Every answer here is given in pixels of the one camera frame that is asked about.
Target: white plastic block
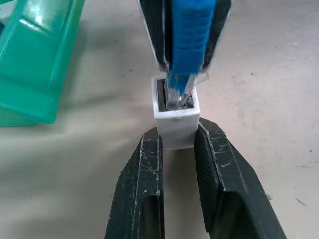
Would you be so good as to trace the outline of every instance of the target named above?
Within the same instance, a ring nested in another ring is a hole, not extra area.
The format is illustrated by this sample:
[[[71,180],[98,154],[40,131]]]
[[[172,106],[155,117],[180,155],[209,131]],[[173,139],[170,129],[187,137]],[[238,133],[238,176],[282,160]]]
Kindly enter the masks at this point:
[[[159,111],[157,80],[152,79],[153,113],[164,150],[193,148],[199,124],[200,108],[196,88],[192,90],[194,107],[189,109]]]

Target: black clamp jaw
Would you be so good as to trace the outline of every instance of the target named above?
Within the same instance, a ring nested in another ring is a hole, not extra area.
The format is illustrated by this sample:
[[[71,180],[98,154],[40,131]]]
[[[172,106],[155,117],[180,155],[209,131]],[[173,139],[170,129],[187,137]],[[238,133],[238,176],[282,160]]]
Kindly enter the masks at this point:
[[[217,124],[200,118],[195,160],[212,239],[286,239],[253,168]],[[146,132],[116,185],[105,239],[164,239],[163,147]]]

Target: blue tool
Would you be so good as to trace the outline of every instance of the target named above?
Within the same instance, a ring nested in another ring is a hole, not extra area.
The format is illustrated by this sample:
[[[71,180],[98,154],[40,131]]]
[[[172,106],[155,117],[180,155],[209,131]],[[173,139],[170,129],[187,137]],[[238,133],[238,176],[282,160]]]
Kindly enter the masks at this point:
[[[183,107],[203,64],[216,0],[172,1],[172,65],[167,106]]]

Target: green plastic container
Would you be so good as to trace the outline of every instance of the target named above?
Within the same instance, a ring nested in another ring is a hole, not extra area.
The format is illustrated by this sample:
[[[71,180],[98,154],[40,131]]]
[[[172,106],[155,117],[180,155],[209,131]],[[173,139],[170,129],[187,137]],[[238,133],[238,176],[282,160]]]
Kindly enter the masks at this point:
[[[83,5],[18,0],[0,36],[0,127],[54,123]]]

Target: beige surface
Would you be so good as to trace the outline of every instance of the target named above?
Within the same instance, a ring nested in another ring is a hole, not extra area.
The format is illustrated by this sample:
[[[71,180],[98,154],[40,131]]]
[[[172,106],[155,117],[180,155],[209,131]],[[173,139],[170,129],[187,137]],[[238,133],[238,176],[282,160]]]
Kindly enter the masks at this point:
[[[319,238],[318,23],[317,0],[234,1],[197,90],[289,239]],[[0,129],[1,239],[104,238],[120,171],[154,126],[158,74],[136,2],[88,0],[56,124]],[[164,167],[166,238],[207,239],[191,151]]]

